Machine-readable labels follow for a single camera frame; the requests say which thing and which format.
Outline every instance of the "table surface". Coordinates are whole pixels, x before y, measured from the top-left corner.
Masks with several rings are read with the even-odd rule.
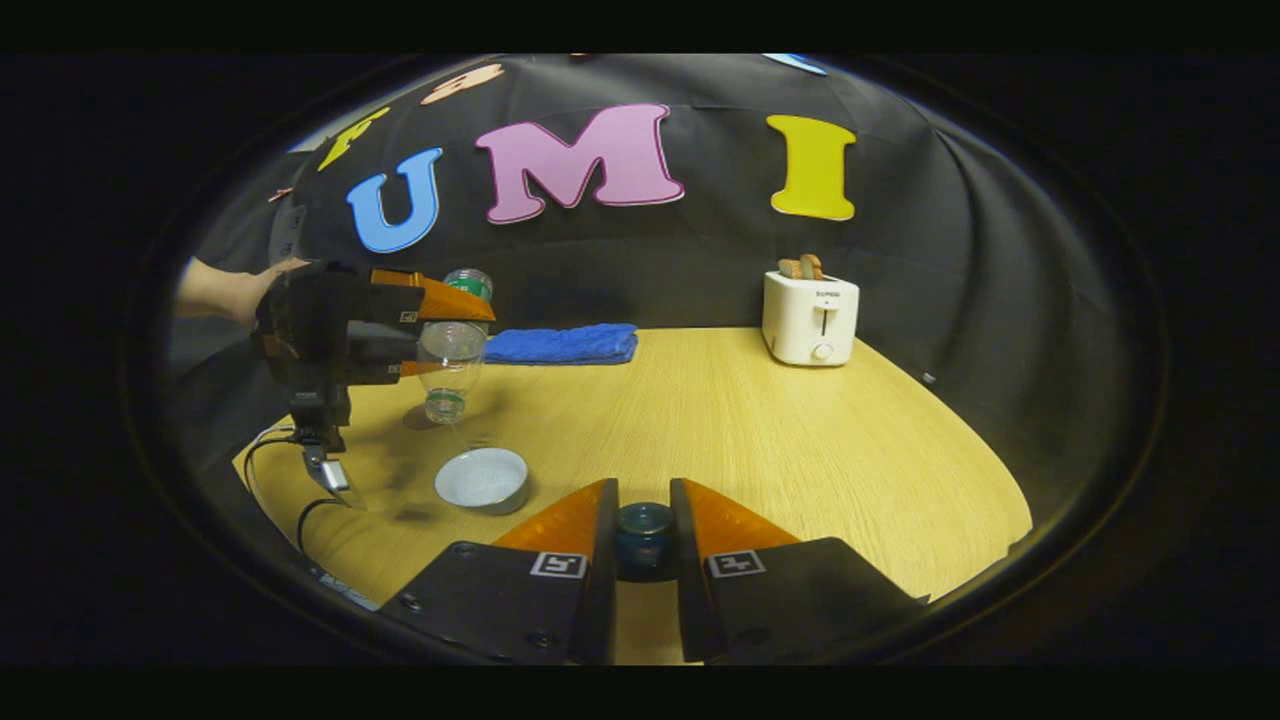
[[[689,478],[803,541],[844,539],[913,597],[937,600],[1030,532],[995,452],[865,342],[841,368],[794,368],[769,355],[759,328],[637,334],[623,365],[485,365],[457,432],[425,421],[417,378],[352,387],[337,457],[367,510],[314,510],[308,555],[383,603],[449,543],[493,542],[602,478],[618,478],[622,505],[668,503],[671,479]],[[484,516],[436,496],[435,473],[463,438],[526,460],[521,510]],[[253,465],[265,512],[292,538],[324,491],[297,446],[264,446]],[[681,662],[675,583],[618,583],[617,603],[618,664]]]

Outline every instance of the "blue letter u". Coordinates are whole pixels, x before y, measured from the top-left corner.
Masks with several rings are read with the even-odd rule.
[[[380,188],[387,182],[385,174],[374,176],[347,193],[356,218],[356,233],[360,242],[374,252],[396,252],[426,237],[439,214],[439,201],[435,196],[435,159],[440,149],[433,147],[417,155],[406,158],[396,168],[408,182],[410,215],[398,225],[387,224],[383,215],[383,193]]]

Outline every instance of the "white bowl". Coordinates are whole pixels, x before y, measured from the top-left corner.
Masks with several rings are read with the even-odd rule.
[[[449,505],[506,515],[529,497],[529,465],[500,447],[471,450],[449,460],[435,474],[435,492]]]

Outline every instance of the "blue towel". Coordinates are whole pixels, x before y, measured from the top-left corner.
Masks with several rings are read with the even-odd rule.
[[[497,365],[618,365],[636,351],[636,327],[599,324],[571,331],[503,331],[485,346]]]

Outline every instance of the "toaster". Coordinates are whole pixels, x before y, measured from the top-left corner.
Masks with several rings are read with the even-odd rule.
[[[788,365],[844,365],[854,354],[858,286],[824,275],[820,281],[764,273],[760,332],[774,357]]]

